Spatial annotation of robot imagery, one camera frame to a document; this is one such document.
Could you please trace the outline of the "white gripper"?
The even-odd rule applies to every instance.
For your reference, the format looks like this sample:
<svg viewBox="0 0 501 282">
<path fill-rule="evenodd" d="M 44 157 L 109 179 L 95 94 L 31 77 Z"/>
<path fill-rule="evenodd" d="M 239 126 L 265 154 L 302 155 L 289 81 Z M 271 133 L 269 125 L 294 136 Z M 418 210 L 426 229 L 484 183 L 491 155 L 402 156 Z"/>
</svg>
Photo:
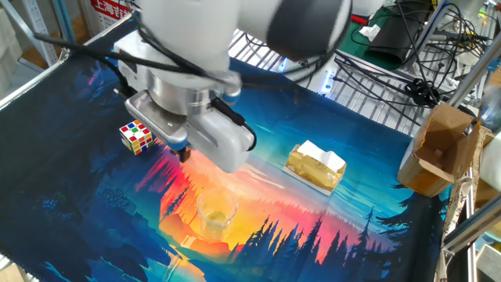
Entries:
<svg viewBox="0 0 501 282">
<path fill-rule="evenodd" d="M 187 162 L 192 147 L 222 171 L 248 158 L 255 134 L 231 109 L 240 76 L 229 69 L 231 34 L 184 34 L 175 39 L 133 31 L 114 43 L 119 71 L 135 94 L 127 111 Z"/>
</svg>

